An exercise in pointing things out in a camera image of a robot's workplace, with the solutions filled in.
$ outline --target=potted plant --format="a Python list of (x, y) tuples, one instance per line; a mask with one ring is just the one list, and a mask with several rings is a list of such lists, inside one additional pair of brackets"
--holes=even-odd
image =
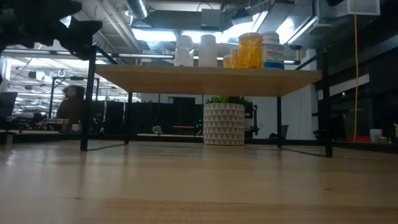
[(244, 144), (244, 97), (213, 96), (203, 109), (203, 141), (219, 146)]

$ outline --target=person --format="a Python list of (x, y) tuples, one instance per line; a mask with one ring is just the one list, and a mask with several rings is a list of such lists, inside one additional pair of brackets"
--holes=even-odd
[(69, 119), (69, 128), (81, 120), (85, 89), (81, 86), (68, 86), (63, 90), (65, 99), (57, 111), (57, 118)]

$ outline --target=computer monitor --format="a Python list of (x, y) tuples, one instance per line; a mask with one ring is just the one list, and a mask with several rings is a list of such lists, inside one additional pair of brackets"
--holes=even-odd
[(18, 93), (0, 93), (0, 116), (11, 116)]

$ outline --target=white pill bottle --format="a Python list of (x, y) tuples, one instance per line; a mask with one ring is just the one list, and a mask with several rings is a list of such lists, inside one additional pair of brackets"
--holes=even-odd
[(264, 69), (285, 69), (285, 49), (279, 43), (277, 32), (262, 34), (262, 61)]

